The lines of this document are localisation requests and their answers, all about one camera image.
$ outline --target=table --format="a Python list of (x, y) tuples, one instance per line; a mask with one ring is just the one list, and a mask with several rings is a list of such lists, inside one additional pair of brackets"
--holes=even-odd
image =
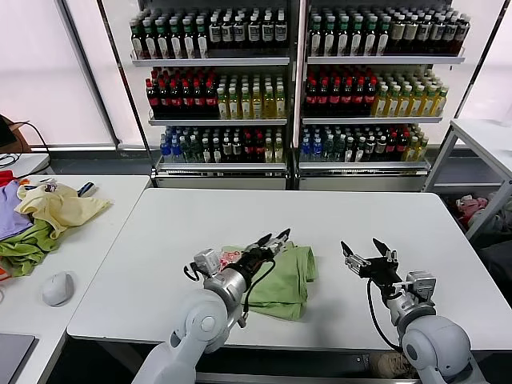
[(424, 192), (432, 191), (443, 165), (459, 138), (502, 178), (503, 183), (498, 192), (466, 232), (466, 237), (470, 241), (476, 239), (489, 218), (494, 216), (512, 195), (512, 145), (509, 140), (511, 134), (512, 126), (505, 126), (494, 120), (452, 120), (439, 156), (422, 188)]
[[(31, 180), (42, 178), (46, 177), (30, 177)], [(94, 196), (109, 199), (114, 204), (85, 225), (67, 230), (59, 238), (60, 247), (48, 254), (31, 276), (0, 282), (4, 294), (0, 302), (0, 332), (32, 334), (38, 339), (16, 384), (47, 380), (66, 340), (66, 327), (73, 312), (150, 182), (147, 176), (59, 175), (55, 178), (75, 189), (91, 181), (98, 187)], [(50, 276), (63, 270), (74, 279), (74, 296), (62, 307), (47, 306), (42, 301), (41, 286)]]
[[(50, 156), (48, 154), (22, 154), (15, 164), (0, 168), (0, 170), (12, 170), (14, 176), (19, 177), (44, 168), (49, 162)], [(54, 171), (49, 167), (41, 173), (54, 174)]]
[[(340, 240), (365, 258), (372, 237), (398, 250), (399, 274), (428, 270), (438, 278), (439, 314), (461, 325), (474, 350), (511, 350), (512, 310), (460, 229), (434, 194), (254, 190), (146, 190), (77, 308), (74, 338), (157, 343), (172, 331), (186, 292), (200, 288), (183, 266), (206, 248), (245, 246), (290, 227), (310, 245), (318, 280), (299, 322), (250, 313), (232, 346), (289, 350), (386, 350), (370, 318), (366, 281), (344, 265)], [(377, 317), (396, 341), (378, 290)]]

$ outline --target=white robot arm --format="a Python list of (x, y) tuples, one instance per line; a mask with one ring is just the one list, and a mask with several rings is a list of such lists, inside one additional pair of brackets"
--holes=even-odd
[[(194, 257), (185, 274), (194, 281), (198, 272), (204, 277), (203, 289), (190, 292), (177, 309), (178, 322), (168, 341), (153, 348), (132, 381), (133, 384), (192, 384), (195, 366), (203, 353), (224, 345), (235, 323), (246, 326), (249, 294), (272, 271), (274, 256), (279, 254), (290, 230), (276, 238), (268, 234), (242, 252), (238, 262), (221, 270), (218, 254), (204, 250)], [(256, 282), (252, 278), (264, 262), (273, 265)], [(242, 296), (247, 291), (242, 313)]]
[[(345, 264), (360, 278), (368, 278), (370, 314), (386, 343), (416, 368), (423, 384), (488, 384), (470, 351), (470, 339), (457, 324), (437, 316), (431, 301), (436, 279), (426, 272), (409, 272), (405, 281), (396, 271), (396, 250), (374, 239), (380, 258), (364, 259), (342, 242)], [(378, 327), (370, 284), (380, 289), (382, 301), (397, 327), (400, 346), (393, 345)]]

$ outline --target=black cable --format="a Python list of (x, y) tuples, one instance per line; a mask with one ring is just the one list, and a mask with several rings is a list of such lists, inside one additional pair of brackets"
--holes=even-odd
[(265, 272), (258, 280), (256, 280), (252, 286), (250, 286), (249, 290), (247, 291), (247, 294), (246, 294), (246, 300), (245, 302), (243, 303), (243, 313), (246, 314), (247, 312), (249, 312), (249, 295), (250, 293), (252, 292), (253, 288), (256, 286), (256, 284), (258, 284), (261, 280), (263, 280), (264, 278), (266, 278), (266, 276), (272, 272), (272, 270), (275, 268), (275, 260), (273, 260), (272, 258), (270, 260), (266, 260), (267, 262), (271, 262), (272, 263), (272, 266), (269, 268), (269, 270), (267, 272)]
[(21, 126), (31, 126), (35, 130), (35, 133), (38, 134), (39, 139), (41, 140), (42, 144), (44, 145), (44, 147), (46, 149), (46, 152), (48, 153), (48, 158), (49, 158), (48, 159), (48, 164), (46, 164), (40, 170), (33, 170), (32, 172), (29, 172), (28, 174), (24, 174), (23, 176), (17, 176), (16, 178), (17, 179), (26, 178), (27, 176), (31, 176), (32, 174), (38, 174), (40, 172), (43, 172), (45, 169), (50, 168), (50, 166), (51, 166), (50, 149), (48, 148), (48, 145), (46, 144), (44, 138), (42, 138), (41, 133), (39, 132), (39, 130), (34, 125), (32, 125), (32, 123), (30, 123), (30, 122), (13, 122), (13, 123), (9, 124), (9, 126), (14, 126), (16, 124), (21, 124)]
[(378, 326), (377, 318), (375, 317), (374, 303), (371, 299), (371, 280), (370, 279), (368, 279), (368, 284), (366, 284), (366, 294), (368, 295), (368, 306), (370, 307), (371, 319), (374, 322), (374, 326), (375, 326), (375, 329), (377, 330), (378, 334), (381, 335), (382, 340), (384, 340), (384, 342), (386, 342), (386, 344), (388, 346), (390, 346), (397, 352), (402, 353), (403, 349), (400, 346), (397, 346), (397, 345), (393, 344), (392, 342), (390, 342), (388, 340), (388, 338), (384, 335), (384, 332), (382, 332), (381, 327)]

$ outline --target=white mouse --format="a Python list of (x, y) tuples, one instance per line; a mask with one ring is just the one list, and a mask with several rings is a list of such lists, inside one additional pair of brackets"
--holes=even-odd
[(42, 300), (49, 306), (63, 304), (73, 292), (73, 279), (66, 272), (55, 274), (42, 284)]

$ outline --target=green cloth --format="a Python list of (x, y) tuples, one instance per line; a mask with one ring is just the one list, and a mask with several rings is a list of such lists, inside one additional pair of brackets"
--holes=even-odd
[[(222, 251), (240, 248), (227, 246)], [(295, 246), (287, 242), (285, 249), (275, 257), (275, 268), (261, 280), (249, 296), (249, 308), (260, 314), (297, 321), (304, 314), (307, 302), (307, 283), (317, 277), (311, 247)], [(255, 282), (272, 266), (263, 264), (253, 278)]]
[(50, 238), (53, 230), (48, 222), (36, 218), (31, 228), (0, 242), (0, 257), (13, 277), (29, 274), (48, 252), (57, 248), (57, 242)]

